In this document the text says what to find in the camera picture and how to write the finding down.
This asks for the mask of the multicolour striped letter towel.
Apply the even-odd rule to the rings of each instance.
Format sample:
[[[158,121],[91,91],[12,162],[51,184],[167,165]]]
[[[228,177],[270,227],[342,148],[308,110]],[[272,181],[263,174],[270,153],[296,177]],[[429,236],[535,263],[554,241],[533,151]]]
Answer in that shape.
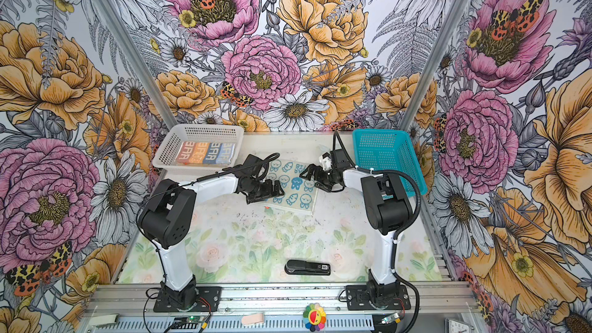
[[[176,163],[187,166],[227,166],[232,162],[235,143],[183,142]]]

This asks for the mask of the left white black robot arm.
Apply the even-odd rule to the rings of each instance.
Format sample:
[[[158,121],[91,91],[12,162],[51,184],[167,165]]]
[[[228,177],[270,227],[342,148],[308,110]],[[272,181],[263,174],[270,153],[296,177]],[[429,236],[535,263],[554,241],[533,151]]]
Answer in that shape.
[[[266,177],[271,162],[279,157],[279,153],[264,159],[250,154],[242,164],[188,183],[166,179],[158,184],[138,217],[137,227],[153,243],[160,259],[163,280],[157,300],[161,306],[189,311],[200,297],[185,248],[195,206],[228,194],[244,195],[247,204],[284,196],[280,182]]]

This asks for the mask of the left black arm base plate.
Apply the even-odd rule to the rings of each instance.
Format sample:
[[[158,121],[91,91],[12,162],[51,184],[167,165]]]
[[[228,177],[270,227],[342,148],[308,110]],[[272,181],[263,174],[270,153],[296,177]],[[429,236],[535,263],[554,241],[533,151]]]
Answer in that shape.
[[[221,287],[187,286],[183,291],[174,291],[164,286],[159,291],[153,310],[165,312],[216,312],[220,303]]]

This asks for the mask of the teal plastic basket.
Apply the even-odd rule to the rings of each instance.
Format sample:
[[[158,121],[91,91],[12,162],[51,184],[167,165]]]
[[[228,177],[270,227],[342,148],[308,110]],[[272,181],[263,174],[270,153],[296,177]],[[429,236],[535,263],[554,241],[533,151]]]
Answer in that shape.
[[[355,162],[365,169],[395,170],[410,175],[420,193],[428,192],[410,136],[394,129],[357,129],[352,133]]]

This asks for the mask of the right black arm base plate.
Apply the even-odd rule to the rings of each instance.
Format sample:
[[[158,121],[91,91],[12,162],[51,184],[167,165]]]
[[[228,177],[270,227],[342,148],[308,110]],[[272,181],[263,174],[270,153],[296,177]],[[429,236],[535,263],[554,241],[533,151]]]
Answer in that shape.
[[[404,285],[347,285],[345,299],[349,311],[410,310],[409,293]]]

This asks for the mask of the blue patterned towel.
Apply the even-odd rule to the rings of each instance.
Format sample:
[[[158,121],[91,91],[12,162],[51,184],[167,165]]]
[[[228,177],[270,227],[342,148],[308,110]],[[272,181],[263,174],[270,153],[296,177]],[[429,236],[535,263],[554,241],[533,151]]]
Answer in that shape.
[[[313,215],[319,190],[313,181],[300,177],[307,167],[305,163],[293,160],[272,161],[266,178],[277,180],[285,195],[266,200],[265,208]]]

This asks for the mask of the white plastic basket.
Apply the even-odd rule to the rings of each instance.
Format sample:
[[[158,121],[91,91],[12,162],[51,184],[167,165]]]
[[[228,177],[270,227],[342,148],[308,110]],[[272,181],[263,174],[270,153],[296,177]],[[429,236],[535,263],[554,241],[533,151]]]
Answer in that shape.
[[[241,149],[240,126],[177,124],[163,139],[152,164],[167,171],[203,171],[232,167]]]

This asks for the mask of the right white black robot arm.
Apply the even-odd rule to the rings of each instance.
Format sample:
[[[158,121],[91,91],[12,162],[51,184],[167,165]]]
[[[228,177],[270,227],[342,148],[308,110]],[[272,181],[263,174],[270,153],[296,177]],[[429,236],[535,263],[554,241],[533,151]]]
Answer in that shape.
[[[333,150],[320,158],[319,165],[310,164],[300,178],[310,180],[326,193],[335,187],[357,190],[362,194],[368,223],[376,231],[372,266],[365,285],[345,287],[348,310],[399,310],[411,308],[410,282],[396,271],[396,253],[405,230],[419,216],[411,205],[403,183],[411,183],[416,192],[416,205],[421,194],[417,183],[401,171],[377,171],[353,163],[344,149]]]

